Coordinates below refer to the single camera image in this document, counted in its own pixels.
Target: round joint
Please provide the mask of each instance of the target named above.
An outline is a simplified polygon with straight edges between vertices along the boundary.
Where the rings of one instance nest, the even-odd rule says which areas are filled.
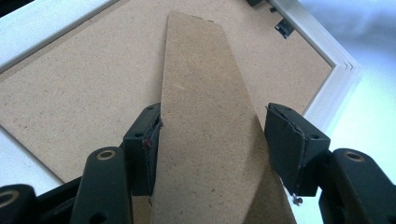
[[[6,190],[0,193],[0,208],[6,207],[7,205],[15,202],[18,199],[20,193],[15,189]]]
[[[352,161],[364,161],[363,156],[353,151],[346,151],[344,156]]]
[[[116,156],[116,151],[114,150],[105,150],[105,151],[101,151],[99,152],[99,154],[96,156],[96,159],[98,159],[99,161],[106,161],[106,160],[110,160],[111,158]]]

